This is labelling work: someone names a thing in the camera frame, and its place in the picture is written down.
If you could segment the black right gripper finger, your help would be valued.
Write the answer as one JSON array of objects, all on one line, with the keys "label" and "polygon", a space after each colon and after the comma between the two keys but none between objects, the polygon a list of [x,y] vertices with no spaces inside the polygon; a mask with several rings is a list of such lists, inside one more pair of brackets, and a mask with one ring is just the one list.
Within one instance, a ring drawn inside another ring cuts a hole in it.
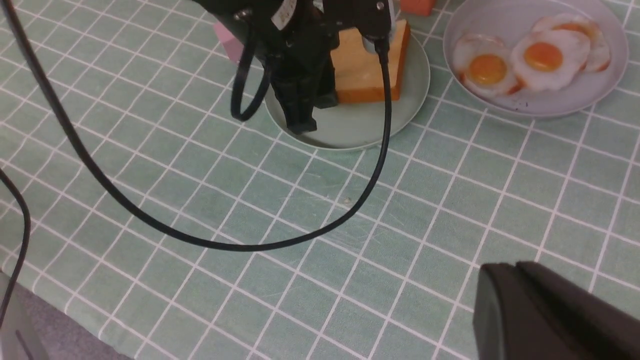
[{"label": "black right gripper finger", "polygon": [[533,261],[478,272],[473,332],[480,360],[637,360],[640,322]]}]

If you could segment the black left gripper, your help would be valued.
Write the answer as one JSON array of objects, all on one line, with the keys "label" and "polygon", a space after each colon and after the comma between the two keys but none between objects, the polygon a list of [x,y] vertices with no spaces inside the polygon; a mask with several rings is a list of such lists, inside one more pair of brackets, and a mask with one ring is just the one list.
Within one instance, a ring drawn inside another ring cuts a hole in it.
[{"label": "black left gripper", "polygon": [[318,130],[313,112],[339,104],[333,63],[323,62],[338,45],[338,32],[356,28],[375,41],[390,34],[390,0],[199,0],[253,59],[276,73],[270,84],[295,135]]}]

